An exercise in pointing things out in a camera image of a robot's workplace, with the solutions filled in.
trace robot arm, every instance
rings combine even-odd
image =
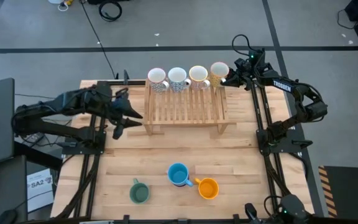
[[[123,116],[133,118],[142,118],[142,116],[132,109],[127,89],[119,90],[115,96],[112,96],[111,92],[108,85],[94,85],[62,93],[51,101],[29,106],[22,105],[16,109],[11,119],[12,128],[19,136],[41,132],[75,138],[81,142],[93,142],[95,138],[93,128],[77,129],[42,120],[43,117],[55,114],[73,116],[79,113],[89,113],[108,119],[115,125],[113,138],[118,139],[124,128],[142,125]]]
[[[298,123],[321,121],[327,114],[327,105],[319,92],[309,84],[300,83],[298,80],[281,77],[269,63],[265,63],[265,51],[250,50],[249,58],[237,59],[234,64],[237,69],[229,69],[229,74],[221,82],[223,86],[240,87],[245,85],[249,91],[254,83],[261,86],[274,86],[293,95],[295,99],[296,114],[285,121],[277,121],[269,125],[265,130],[263,144],[276,145],[285,138],[287,130]],[[305,98],[311,103],[304,105]]]

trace gray floor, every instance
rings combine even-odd
[[[354,31],[336,24],[337,11],[348,2],[268,0],[280,45],[358,46]],[[273,46],[260,0],[133,0],[121,5],[123,15],[112,23],[99,17],[96,6],[86,5],[105,47],[230,45],[240,33],[252,45]],[[352,25],[345,14],[341,21]],[[78,1],[67,12],[47,0],[5,0],[0,9],[0,49],[99,47],[97,42]],[[233,67],[240,57],[231,50],[107,56],[115,72],[126,69],[131,78],[145,78],[154,67],[189,69],[216,61]],[[314,85],[329,105],[323,122],[303,125],[305,137],[314,141],[309,149],[313,170],[318,165],[358,167],[358,51],[283,52],[283,57],[289,77]],[[274,51],[267,52],[267,61],[280,70]],[[102,53],[0,54],[0,79],[6,77],[15,78],[16,93],[57,96],[78,88],[80,80],[112,79],[112,73]],[[17,96],[16,106],[38,100]],[[29,218],[47,218],[49,212],[44,208]]]

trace wooden table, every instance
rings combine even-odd
[[[97,80],[83,80],[81,87],[96,84]],[[130,86],[133,108],[144,113],[144,86]],[[289,117],[284,93],[267,88],[273,121]],[[229,118],[235,124],[218,134],[216,127],[162,127],[148,136],[140,126],[126,129],[119,140],[112,139],[114,126],[106,122],[106,150],[101,156],[96,183],[92,219],[176,219],[232,218],[238,213],[246,218],[244,204],[253,203],[260,218],[266,218],[263,201],[269,195],[263,157],[255,136],[257,123],[250,91],[226,88]],[[89,114],[78,115],[72,126],[79,128],[90,123]],[[313,213],[308,185],[301,162],[288,154],[281,154],[285,181],[290,191]],[[52,217],[58,215],[78,188],[83,156],[75,156],[61,170],[53,204]],[[212,177],[219,184],[219,195],[205,200],[194,187],[175,187],[167,177],[167,169],[174,162],[189,167],[190,177]],[[133,178],[150,186],[150,199],[136,205],[129,198]],[[81,214],[85,214],[88,193],[83,197]]]

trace black mat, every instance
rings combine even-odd
[[[358,219],[358,168],[319,166],[330,217]]]

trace yellow mug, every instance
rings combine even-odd
[[[198,193],[205,199],[214,199],[219,194],[219,185],[212,178],[194,179],[198,184]]]
[[[211,73],[209,80],[213,87],[220,87],[221,81],[226,81],[226,76],[229,74],[229,67],[223,62],[215,62],[211,66]]]

